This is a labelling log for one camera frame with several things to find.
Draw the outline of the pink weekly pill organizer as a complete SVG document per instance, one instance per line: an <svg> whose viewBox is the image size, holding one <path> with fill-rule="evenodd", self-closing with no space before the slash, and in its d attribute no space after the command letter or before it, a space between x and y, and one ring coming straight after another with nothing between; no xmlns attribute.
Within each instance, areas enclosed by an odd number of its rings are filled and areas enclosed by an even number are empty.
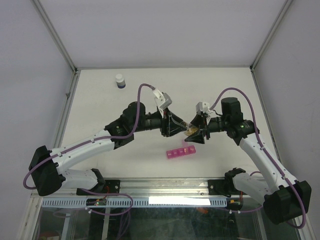
<svg viewBox="0 0 320 240"><path fill-rule="evenodd" d="M167 150L166 151L166 158L168 160L181 158L189 155L193 155L197 152L195 145L189 144L188 142L185 142L184 140L181 142L181 146Z"/></svg>

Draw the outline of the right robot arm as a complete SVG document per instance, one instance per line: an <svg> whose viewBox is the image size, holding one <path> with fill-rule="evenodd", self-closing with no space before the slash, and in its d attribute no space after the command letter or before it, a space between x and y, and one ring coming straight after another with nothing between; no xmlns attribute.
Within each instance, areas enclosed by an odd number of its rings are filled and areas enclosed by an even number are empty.
<svg viewBox="0 0 320 240"><path fill-rule="evenodd" d="M264 179L253 178L242 168L233 168L224 174L223 183L215 190L226 197L237 191L244 192L263 207L267 217L276 225L302 217L297 226L302 229L307 221L311 186L307 181L298 181L269 153L255 121L244 119L236 97L222 99L221 110L220 116L212 117L215 111L209 103L199 102L196 116L191 121L196 131L186 141L204 144L212 133L226 132L250 157Z"/></svg>

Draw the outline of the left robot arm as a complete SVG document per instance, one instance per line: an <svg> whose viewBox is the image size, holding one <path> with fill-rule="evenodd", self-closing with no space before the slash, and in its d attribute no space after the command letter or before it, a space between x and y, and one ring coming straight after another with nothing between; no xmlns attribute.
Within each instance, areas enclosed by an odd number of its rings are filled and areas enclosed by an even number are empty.
<svg viewBox="0 0 320 240"><path fill-rule="evenodd" d="M106 181L96 168L75 170L72 167L98 154L116 150L134 140L136 132L160 130L163 137L172 137L187 130L187 124L168 108L146 113L143 103L132 102L120 117L104 129L77 143L47 149L38 147L29 165L34 189L41 197L60 189L86 189L100 194Z"/></svg>

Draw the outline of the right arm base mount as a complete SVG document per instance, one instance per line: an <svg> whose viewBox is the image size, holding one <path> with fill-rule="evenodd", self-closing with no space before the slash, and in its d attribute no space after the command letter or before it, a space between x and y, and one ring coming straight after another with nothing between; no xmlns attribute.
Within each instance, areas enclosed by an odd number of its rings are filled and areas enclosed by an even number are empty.
<svg viewBox="0 0 320 240"><path fill-rule="evenodd" d="M263 209L264 196L269 193L269 188L266 182L261 178L255 178L253 175L255 172L248 174L242 168L233 168L224 174L224 178L221 179L209 179L207 181L208 194L210 196L222 195L229 199L224 211L231 213L253 213ZM239 198L235 201L231 201L232 195L239 195ZM255 200L259 206L244 210L244 198L243 195L250 196Z"/></svg>

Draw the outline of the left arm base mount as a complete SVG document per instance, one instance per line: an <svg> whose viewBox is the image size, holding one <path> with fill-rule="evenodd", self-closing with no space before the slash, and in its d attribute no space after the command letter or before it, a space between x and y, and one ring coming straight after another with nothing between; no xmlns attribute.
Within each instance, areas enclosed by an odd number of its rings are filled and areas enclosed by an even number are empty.
<svg viewBox="0 0 320 240"><path fill-rule="evenodd" d="M102 176L100 171L96 168L87 170L86 173L93 174L91 177L95 180L95 183L91 187L80 187L76 189L77 196L94 196L94 195L105 195L105 194L118 194L120 192L119 179L106 179Z"/></svg>

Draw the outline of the clear bottle yellow capsules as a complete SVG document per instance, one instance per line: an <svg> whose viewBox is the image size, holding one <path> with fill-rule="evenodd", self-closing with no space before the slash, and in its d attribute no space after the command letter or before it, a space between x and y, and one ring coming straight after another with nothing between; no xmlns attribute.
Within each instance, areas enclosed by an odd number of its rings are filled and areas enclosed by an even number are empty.
<svg viewBox="0 0 320 240"><path fill-rule="evenodd" d="M185 122L185 121L183 121L183 122L181 123L181 126L182 126L182 128L183 128L183 130L184 130L184 134L185 134L187 137L195 134L195 133L199 130L198 127L194 126L194 125L191 124L191 123Z"/></svg>

